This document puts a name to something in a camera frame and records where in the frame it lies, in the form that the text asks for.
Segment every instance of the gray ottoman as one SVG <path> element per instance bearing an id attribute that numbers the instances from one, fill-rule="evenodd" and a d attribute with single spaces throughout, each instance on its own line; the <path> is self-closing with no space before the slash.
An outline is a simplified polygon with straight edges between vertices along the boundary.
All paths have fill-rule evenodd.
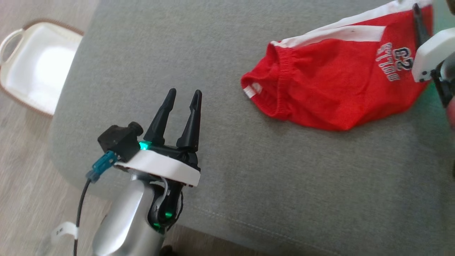
<path id="1" fill-rule="evenodd" d="M 453 244 L 454 155 L 433 89 L 405 114 L 336 133 L 266 117 L 239 84 L 269 41 L 385 2 L 102 1 L 52 123 L 53 161 L 82 187 L 98 135 L 148 127 L 172 87 L 174 144 L 200 89 L 202 177 L 180 224 L 277 255 L 441 255 Z M 112 169 L 89 193 L 113 199 L 128 181 Z"/>

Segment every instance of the green object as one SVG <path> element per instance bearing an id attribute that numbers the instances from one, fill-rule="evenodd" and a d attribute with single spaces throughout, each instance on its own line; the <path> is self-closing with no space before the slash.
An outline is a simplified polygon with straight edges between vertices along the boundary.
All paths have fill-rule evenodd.
<path id="1" fill-rule="evenodd" d="M 152 145 L 150 141 L 140 141 L 139 146 L 141 147 L 141 150 L 148 150 L 149 147 Z"/>

